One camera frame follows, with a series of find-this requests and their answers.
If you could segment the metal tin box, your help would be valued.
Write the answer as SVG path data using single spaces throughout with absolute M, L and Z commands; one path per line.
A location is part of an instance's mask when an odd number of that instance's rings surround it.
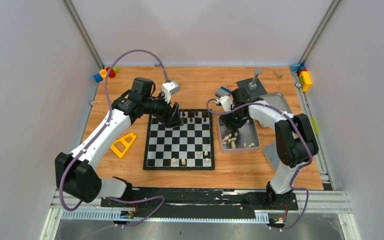
M 260 147 L 259 135 L 254 120 L 248 120 L 236 133 L 230 133 L 227 126 L 219 123 L 219 139 L 223 154 L 246 154 L 258 151 Z

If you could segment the black white chessboard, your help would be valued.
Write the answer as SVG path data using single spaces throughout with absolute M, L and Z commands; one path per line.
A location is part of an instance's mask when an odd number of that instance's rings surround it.
M 214 170 L 213 115 L 207 109 L 181 109 L 183 126 L 166 128 L 153 115 L 148 118 L 148 130 L 143 170 Z M 208 151 L 210 164 L 205 163 Z M 172 158 L 178 166 L 171 166 Z

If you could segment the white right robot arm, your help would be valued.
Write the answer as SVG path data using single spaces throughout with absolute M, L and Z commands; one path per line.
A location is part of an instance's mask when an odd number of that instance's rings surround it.
M 223 108 L 220 120 L 231 134 L 251 120 L 274 130 L 279 164 L 267 183 L 265 201 L 270 208 L 278 209 L 293 192 L 299 172 L 310 165 L 319 152 L 309 117 L 282 111 L 262 97 L 251 97 L 243 87 L 232 91 L 231 96 L 220 97 L 216 103 Z

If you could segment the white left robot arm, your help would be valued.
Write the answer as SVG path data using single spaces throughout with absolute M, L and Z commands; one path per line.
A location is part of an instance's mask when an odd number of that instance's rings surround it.
M 70 153 L 57 155 L 55 177 L 61 193 L 85 203 L 98 197 L 113 197 L 122 207 L 132 203 L 129 182 L 116 177 L 100 178 L 96 169 L 111 145 L 142 115 L 157 118 L 166 128 L 183 125 L 179 104 L 171 103 L 171 96 L 180 91 L 179 84 L 165 82 L 159 95 L 152 96 L 154 85 L 150 79 L 136 77 L 131 89 L 112 102 L 105 118 L 84 142 Z

